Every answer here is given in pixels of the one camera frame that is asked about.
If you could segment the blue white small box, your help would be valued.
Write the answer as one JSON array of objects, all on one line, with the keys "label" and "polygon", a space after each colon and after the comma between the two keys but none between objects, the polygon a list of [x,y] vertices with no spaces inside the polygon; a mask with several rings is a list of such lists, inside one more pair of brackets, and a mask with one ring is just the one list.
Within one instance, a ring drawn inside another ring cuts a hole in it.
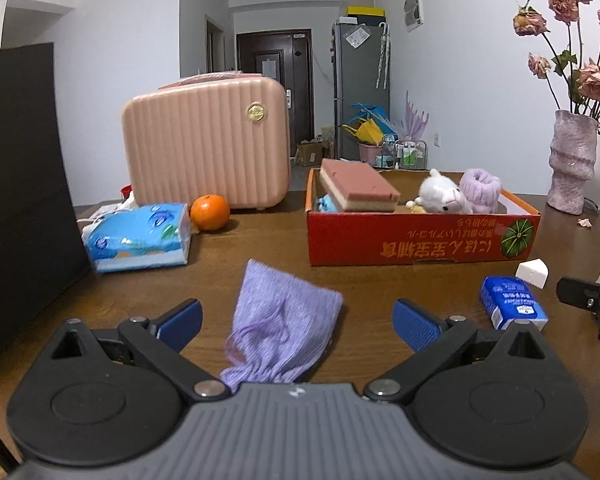
[{"label": "blue white small box", "polygon": [[506,330],[519,320],[526,320],[539,330],[544,330],[548,322],[535,296],[519,278],[488,276],[481,284],[479,298],[496,330]]}]

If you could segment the lilac drawstring pouch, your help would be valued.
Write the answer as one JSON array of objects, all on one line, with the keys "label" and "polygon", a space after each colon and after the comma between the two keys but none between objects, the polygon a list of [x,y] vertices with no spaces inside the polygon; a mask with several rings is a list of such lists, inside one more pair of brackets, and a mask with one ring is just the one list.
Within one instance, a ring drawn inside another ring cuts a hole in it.
[{"label": "lilac drawstring pouch", "polygon": [[322,358],[343,305],[340,292],[318,287],[256,260],[246,265],[224,352],[221,380],[292,384]]}]

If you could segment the white alpaca plush toy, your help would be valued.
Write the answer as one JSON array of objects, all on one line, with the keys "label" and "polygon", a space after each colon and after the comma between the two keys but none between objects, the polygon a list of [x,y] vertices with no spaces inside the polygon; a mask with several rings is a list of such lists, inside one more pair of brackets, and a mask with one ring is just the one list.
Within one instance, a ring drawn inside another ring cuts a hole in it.
[{"label": "white alpaca plush toy", "polygon": [[437,169],[431,169],[429,176],[419,187],[419,196],[409,200],[405,206],[414,209],[419,206],[433,214],[471,214],[471,204],[468,202],[460,186],[445,177]]}]

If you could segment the lavender towel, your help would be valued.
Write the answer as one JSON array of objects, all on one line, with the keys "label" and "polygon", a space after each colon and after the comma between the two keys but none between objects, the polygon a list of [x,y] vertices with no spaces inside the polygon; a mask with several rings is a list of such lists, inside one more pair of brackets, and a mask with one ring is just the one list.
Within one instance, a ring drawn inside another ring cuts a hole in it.
[{"label": "lavender towel", "polygon": [[460,190],[474,214],[494,214],[502,185],[498,177],[481,168],[470,168],[460,179]]}]

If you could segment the pink layered sponge block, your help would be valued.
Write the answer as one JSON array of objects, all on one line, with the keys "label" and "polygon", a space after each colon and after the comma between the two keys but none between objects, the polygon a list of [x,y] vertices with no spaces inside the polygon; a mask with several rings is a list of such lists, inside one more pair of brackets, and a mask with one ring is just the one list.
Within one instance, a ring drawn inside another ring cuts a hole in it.
[{"label": "pink layered sponge block", "polygon": [[400,192],[366,162],[324,159],[318,176],[338,211],[393,212],[398,206]]}]

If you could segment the fallen rose petal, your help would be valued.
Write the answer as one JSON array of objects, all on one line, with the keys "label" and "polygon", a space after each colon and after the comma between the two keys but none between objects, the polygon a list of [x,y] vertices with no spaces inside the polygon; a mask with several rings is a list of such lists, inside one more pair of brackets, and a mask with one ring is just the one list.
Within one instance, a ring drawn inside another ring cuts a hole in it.
[{"label": "fallen rose petal", "polygon": [[585,228],[585,229],[591,229],[592,228],[592,223],[591,223],[590,220],[588,220],[588,218],[579,219],[577,221],[577,224],[581,228]]}]

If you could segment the white wedge sponge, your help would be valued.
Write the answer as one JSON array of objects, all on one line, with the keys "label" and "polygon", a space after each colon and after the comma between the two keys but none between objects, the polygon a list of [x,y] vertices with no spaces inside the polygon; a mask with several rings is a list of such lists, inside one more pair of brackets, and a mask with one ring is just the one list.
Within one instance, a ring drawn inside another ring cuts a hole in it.
[{"label": "white wedge sponge", "polygon": [[548,274],[550,274],[550,270],[548,270],[547,264],[542,259],[537,258],[519,263],[515,276],[529,285],[543,289]]}]

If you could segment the red cardboard box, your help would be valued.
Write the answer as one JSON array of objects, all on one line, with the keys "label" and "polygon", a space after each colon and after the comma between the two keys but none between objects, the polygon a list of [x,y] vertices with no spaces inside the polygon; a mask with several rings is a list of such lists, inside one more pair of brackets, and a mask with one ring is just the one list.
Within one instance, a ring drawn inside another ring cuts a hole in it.
[{"label": "red cardboard box", "polygon": [[312,266],[402,266],[416,262],[524,260],[538,234],[541,213],[501,192],[496,214],[321,212],[326,192],[320,172],[306,184],[306,225]]}]

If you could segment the orange tangerine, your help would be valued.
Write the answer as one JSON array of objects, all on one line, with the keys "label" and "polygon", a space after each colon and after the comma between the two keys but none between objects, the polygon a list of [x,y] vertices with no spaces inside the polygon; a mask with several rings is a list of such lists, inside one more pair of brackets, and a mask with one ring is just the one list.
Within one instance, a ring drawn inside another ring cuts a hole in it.
[{"label": "orange tangerine", "polygon": [[199,231],[219,231],[230,220],[230,206],[221,195],[203,195],[190,206],[189,217]]}]

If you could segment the black paper shopping bag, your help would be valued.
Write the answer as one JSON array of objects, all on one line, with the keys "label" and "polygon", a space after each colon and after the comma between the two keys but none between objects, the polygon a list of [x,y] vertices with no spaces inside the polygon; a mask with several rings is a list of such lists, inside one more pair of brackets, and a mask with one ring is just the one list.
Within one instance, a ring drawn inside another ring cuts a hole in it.
[{"label": "black paper shopping bag", "polygon": [[0,49],[0,353],[89,268],[61,155],[54,47]]}]

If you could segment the dried pink roses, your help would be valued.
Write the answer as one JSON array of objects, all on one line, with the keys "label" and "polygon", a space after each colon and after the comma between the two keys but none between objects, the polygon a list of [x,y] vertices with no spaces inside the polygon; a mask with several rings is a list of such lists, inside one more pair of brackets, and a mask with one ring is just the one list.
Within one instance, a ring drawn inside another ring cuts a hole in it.
[{"label": "dried pink roses", "polygon": [[567,29],[566,46],[559,50],[550,40],[544,16],[525,2],[513,17],[513,30],[519,37],[540,37],[550,49],[550,56],[530,53],[527,66],[536,79],[550,81],[553,74],[567,86],[568,110],[572,114],[600,120],[600,45],[595,58],[584,56],[582,6],[594,0],[547,0],[548,10],[556,22]]}]

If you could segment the pink ribbed suitcase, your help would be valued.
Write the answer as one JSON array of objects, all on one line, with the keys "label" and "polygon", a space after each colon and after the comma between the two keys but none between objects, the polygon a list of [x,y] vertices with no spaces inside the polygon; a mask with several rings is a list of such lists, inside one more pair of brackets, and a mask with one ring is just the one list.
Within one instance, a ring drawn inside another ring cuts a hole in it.
[{"label": "pink ribbed suitcase", "polygon": [[122,110],[132,191],[141,205],[221,195],[233,209],[270,208],[290,183],[284,87],[260,74],[191,76]]}]

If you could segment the grey refrigerator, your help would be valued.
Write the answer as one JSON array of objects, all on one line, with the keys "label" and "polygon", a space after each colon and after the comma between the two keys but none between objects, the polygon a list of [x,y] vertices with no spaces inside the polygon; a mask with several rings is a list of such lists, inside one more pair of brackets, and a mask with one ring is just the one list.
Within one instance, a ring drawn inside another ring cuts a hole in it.
[{"label": "grey refrigerator", "polygon": [[359,159],[358,140],[344,128],[361,113],[358,104],[389,110],[390,84],[385,80],[385,29],[366,24],[332,25],[335,155]]}]

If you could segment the yellow box on refrigerator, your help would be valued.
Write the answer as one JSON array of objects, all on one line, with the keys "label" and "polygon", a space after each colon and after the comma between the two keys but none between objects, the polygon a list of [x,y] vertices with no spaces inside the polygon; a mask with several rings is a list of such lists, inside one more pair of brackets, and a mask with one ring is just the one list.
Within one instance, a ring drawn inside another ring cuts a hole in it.
[{"label": "yellow box on refrigerator", "polygon": [[373,6],[347,6],[347,14],[352,16],[374,16],[375,18],[384,18],[386,11]]}]

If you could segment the wall electrical panel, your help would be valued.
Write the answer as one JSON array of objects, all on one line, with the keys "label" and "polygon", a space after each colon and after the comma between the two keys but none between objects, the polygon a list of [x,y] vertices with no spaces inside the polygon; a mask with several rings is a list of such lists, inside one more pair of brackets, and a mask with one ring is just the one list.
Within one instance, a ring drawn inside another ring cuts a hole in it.
[{"label": "wall electrical panel", "polygon": [[408,32],[419,28],[424,24],[424,14],[422,14],[422,0],[404,0],[404,24]]}]

